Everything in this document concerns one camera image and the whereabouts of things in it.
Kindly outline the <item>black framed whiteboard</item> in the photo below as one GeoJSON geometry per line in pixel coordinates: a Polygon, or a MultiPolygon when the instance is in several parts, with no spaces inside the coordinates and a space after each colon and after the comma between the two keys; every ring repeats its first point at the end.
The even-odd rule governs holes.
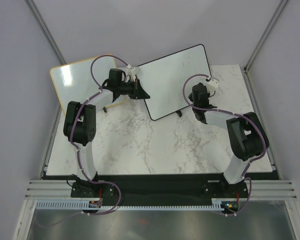
{"type": "Polygon", "coordinates": [[[138,68],[137,77],[150,96],[144,102],[153,121],[189,106],[183,96],[183,86],[189,77],[196,74],[211,75],[203,44],[143,63],[138,68]]]}

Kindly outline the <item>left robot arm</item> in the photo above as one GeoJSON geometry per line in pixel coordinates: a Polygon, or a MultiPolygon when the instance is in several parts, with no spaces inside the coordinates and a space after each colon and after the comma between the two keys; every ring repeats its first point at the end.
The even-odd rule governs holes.
{"type": "Polygon", "coordinates": [[[97,112],[104,110],[120,96],[128,96],[132,100],[149,99],[150,95],[142,88],[137,77],[139,71],[139,67],[130,65],[126,70],[112,68],[96,94],[83,103],[68,103],[63,134],[73,145],[77,162],[77,174],[71,187],[72,198],[95,198],[101,191],[92,150],[97,133],[97,112]]]}

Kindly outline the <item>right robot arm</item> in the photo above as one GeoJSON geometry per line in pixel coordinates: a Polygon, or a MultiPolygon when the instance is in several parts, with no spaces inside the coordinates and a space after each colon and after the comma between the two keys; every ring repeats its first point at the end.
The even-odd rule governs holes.
{"type": "Polygon", "coordinates": [[[204,192],[216,198],[234,198],[236,194],[245,196],[246,172],[252,161],[266,152],[269,147],[268,137],[256,113],[235,115],[217,110],[216,106],[210,104],[209,96],[203,83],[193,86],[188,97],[193,103],[192,111],[199,122],[227,131],[233,156],[218,182],[203,184],[204,192]]]}

